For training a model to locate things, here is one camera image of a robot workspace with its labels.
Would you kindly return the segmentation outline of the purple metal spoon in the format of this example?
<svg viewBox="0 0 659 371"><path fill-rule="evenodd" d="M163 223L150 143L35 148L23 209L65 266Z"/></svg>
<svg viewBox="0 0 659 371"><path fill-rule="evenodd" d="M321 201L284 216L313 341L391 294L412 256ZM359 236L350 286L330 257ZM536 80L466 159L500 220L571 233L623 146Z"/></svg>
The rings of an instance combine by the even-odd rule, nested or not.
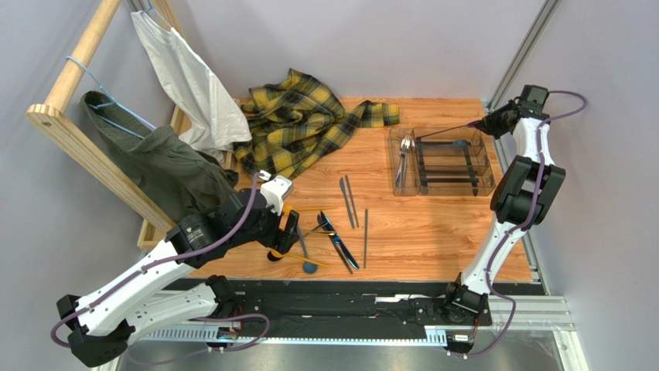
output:
<svg viewBox="0 0 659 371"><path fill-rule="evenodd" d="M474 127L476 127L476 125L478 123L479 123L479 121L472 121L468 124L463 124L463 125L456 126L456 127L453 127L453 128L446 128L446 129L442 129L442 130L439 130L439 131L434 131L434 132L431 132L431 133L428 133L428 134L419 135L419 136L416 137L416 139L419 140L419 139L422 139L422 138L427 138L427 137L431 137L431 136L435 136L435 135L439 135L439 134L443 134L443 133L446 133L446 132L455 131L455 130L459 130L459 129L463 129L463 128L474 128Z"/></svg>

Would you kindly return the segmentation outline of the blue metal knife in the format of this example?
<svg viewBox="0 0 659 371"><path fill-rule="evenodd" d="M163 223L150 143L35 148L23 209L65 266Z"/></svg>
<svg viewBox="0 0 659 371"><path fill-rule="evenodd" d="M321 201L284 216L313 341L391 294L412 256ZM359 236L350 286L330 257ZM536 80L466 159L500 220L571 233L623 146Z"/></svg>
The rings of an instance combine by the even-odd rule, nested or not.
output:
<svg viewBox="0 0 659 371"><path fill-rule="evenodd" d="M324 212L319 212L317 216L318 223L320 227L326 231L329 232L329 238L330 241L332 242L333 246L335 247L337 253L340 256L340 259L344 263L344 265L347 267L348 271L350 273L353 272L353 270L359 270L360 266L357 263L356 259L353 257L353 254L348 250L347 246L343 242L343 239L340 237L336 229L334 228L333 224L330 222L330 219L326 216Z"/></svg>

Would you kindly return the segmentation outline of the grey plastic knife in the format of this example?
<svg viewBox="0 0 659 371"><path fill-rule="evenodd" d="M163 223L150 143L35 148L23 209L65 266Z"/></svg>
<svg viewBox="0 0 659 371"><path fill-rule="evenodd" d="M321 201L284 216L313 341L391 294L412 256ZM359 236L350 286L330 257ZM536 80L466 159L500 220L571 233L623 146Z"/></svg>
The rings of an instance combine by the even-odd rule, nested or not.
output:
<svg viewBox="0 0 659 371"><path fill-rule="evenodd" d="M363 243L363 268L367 267L367 249L368 249L368 230L369 230L369 209L364 210L364 243Z"/></svg>

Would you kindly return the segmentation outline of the silver spoon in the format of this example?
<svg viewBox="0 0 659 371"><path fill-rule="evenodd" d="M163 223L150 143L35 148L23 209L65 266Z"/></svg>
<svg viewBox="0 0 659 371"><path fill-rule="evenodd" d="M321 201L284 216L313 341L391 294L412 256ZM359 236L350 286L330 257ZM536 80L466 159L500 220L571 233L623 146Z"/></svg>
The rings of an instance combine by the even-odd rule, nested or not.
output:
<svg viewBox="0 0 659 371"><path fill-rule="evenodd" d="M398 185L402 188L405 187L405 182L407 178L408 154L411 151L411 147L412 147L412 137L410 134L407 134L403 137L401 141L401 146L399 151L401 162L399 165Z"/></svg>

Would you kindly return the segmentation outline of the silver fork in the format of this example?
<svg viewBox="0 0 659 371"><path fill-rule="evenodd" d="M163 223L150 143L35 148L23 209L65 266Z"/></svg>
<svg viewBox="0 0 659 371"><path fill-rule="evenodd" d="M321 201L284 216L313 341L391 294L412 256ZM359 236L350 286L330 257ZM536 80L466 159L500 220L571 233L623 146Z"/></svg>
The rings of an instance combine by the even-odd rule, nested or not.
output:
<svg viewBox="0 0 659 371"><path fill-rule="evenodd" d="M400 162L398 164L398 170L394 179L394 186L402 188L405 186L406 178L406 168L407 168L407 154L410 147L410 140L407 135L405 135L401 140L401 145L399 149L399 158Z"/></svg>

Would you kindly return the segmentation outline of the blue-grey plastic spoon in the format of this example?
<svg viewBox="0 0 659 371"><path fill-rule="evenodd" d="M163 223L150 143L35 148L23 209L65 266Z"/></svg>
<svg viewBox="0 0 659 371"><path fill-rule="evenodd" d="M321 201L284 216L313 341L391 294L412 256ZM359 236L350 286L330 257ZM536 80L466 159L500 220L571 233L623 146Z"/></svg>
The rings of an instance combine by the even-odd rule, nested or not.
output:
<svg viewBox="0 0 659 371"><path fill-rule="evenodd" d="M299 236L299 242L300 242L301 247L302 247L302 253L303 253L303 256L304 256L304 258L309 258L308 250L307 250L307 248L306 248L306 243L305 243L305 241L304 241L304 237L303 237L303 235L302 235L302 230L300 229L299 226L297 226L297 234L298 234L298 236ZM317 266L316 264L314 264L314 263L311 263L311 262L305 260L305 261L303 262L303 264L302 264L302 269L303 269L307 274L314 274L314 273L316 273L316 271L317 271L317 269L318 269L318 266Z"/></svg>

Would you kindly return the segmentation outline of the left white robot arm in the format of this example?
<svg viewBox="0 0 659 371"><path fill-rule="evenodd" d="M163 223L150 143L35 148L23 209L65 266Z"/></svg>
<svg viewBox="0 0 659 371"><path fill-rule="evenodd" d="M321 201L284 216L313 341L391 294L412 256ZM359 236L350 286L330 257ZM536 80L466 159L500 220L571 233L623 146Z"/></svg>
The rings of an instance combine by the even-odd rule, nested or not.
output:
<svg viewBox="0 0 659 371"><path fill-rule="evenodd" d="M224 276L167 298L169 284L227 252L256 242L280 254L298 240L299 213L267 189L242 189L213 209L184 217L157 246L102 288L67 294L50 337L87 367L117 358L144 335L197 318L240 320L236 294Z"/></svg>

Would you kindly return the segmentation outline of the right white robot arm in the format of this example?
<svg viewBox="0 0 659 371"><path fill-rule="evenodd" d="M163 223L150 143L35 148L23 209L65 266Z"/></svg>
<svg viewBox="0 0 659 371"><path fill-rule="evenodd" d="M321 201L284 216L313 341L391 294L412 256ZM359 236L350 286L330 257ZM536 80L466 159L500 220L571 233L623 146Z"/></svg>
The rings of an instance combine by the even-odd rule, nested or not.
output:
<svg viewBox="0 0 659 371"><path fill-rule="evenodd" d="M448 322L472 321L484 313L493 280L512 247L549 211L565 181L548 150L550 119L544 105L550 92L524 86L521 95L488 114L474 127L493 138L512 134L517 154L496 187L493 221L469 266L446 289L442 316Z"/></svg>

